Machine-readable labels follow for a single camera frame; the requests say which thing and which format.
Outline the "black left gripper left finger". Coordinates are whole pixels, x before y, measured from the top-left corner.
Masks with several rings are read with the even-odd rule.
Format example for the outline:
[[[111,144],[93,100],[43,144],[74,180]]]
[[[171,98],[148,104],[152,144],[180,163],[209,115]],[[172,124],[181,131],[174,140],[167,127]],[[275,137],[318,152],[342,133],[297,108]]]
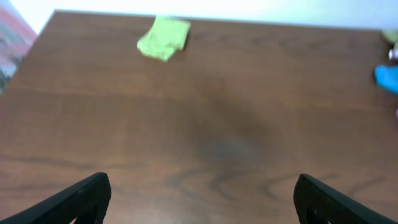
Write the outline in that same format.
[[[110,199],[108,175],[97,172],[1,223],[102,224]]]

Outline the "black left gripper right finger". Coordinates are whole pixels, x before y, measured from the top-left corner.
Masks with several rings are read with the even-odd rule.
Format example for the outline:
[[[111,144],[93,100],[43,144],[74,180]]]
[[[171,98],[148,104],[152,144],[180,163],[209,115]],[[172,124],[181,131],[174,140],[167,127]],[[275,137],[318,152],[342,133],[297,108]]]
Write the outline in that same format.
[[[397,224],[308,174],[299,175],[293,198],[300,224]]]

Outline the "light green cloth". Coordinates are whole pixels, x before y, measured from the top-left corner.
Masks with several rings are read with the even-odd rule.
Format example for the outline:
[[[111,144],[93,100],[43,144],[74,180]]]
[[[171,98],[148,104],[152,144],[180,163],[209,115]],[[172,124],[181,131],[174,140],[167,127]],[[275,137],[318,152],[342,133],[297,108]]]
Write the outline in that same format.
[[[157,16],[148,32],[137,41],[143,56],[168,62],[184,49],[191,23],[173,17]]]

